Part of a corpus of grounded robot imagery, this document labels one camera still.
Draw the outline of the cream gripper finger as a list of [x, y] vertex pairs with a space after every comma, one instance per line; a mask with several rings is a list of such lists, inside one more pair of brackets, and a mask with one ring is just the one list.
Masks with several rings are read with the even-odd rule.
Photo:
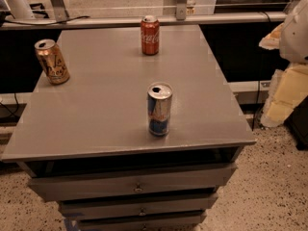
[[283, 26], [284, 24], [281, 23], [275, 27], [269, 34], [261, 39], [259, 46], [267, 50], [278, 49]]
[[277, 127], [308, 96], [308, 64], [291, 63], [276, 69], [269, 85], [269, 97], [263, 108], [261, 124]]

